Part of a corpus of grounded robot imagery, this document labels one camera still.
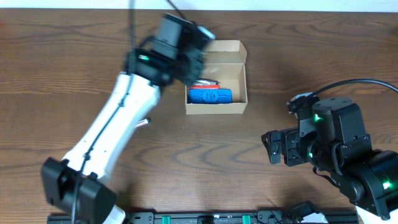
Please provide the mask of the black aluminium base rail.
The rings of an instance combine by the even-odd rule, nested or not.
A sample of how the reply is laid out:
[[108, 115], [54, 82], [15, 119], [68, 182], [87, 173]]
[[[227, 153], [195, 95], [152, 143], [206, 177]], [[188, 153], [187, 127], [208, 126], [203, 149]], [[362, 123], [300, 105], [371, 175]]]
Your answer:
[[261, 208], [255, 212], [153, 213], [126, 215], [128, 224], [358, 224], [354, 210], [320, 210], [312, 202], [302, 202], [288, 210]]

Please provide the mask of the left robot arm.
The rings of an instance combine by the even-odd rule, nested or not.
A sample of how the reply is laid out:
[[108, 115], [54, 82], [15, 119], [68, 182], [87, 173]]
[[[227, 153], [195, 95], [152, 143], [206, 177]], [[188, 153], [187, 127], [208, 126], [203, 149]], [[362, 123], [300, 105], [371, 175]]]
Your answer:
[[140, 44], [131, 39], [124, 69], [93, 124], [62, 159], [42, 165], [47, 202], [72, 223], [123, 223], [126, 213], [107, 187], [118, 158], [166, 86], [199, 79], [214, 39], [208, 29], [171, 14], [163, 16], [156, 35]]

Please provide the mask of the brown cardboard box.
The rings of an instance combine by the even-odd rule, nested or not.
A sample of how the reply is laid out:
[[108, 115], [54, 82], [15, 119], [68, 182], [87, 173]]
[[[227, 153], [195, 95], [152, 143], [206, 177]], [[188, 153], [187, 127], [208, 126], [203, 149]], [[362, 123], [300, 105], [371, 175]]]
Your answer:
[[185, 89], [186, 114], [242, 114], [248, 105], [246, 87], [247, 51], [239, 40], [214, 40], [207, 48], [202, 78], [218, 81], [220, 88], [231, 90], [231, 103], [197, 104], [188, 100]]

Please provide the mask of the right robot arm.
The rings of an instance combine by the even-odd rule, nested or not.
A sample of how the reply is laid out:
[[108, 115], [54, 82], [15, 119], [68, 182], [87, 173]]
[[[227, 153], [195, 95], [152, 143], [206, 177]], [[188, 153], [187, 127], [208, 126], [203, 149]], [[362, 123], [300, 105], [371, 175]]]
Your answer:
[[314, 96], [296, 112], [298, 126], [261, 140], [271, 164], [311, 163], [355, 206], [381, 220], [397, 210], [397, 153], [373, 149], [360, 107], [349, 98]]

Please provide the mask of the blue plastic staple remover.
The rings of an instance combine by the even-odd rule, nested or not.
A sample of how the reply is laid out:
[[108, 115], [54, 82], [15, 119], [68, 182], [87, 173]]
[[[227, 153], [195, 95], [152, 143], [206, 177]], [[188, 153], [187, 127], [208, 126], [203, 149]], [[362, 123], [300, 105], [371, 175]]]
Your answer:
[[188, 102], [193, 104], [228, 104], [232, 103], [232, 91], [227, 89], [189, 90]]

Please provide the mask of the black whiteboard marker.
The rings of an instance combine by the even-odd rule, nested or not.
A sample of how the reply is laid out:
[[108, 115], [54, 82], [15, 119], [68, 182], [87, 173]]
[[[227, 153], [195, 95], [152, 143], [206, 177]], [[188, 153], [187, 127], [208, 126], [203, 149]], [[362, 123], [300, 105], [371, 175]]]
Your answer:
[[139, 121], [138, 123], [136, 123], [136, 125], [134, 127], [139, 128], [141, 126], [145, 126], [145, 125], [149, 124], [150, 122], [151, 122], [151, 119], [146, 118], [146, 119], [143, 119], [143, 120]]

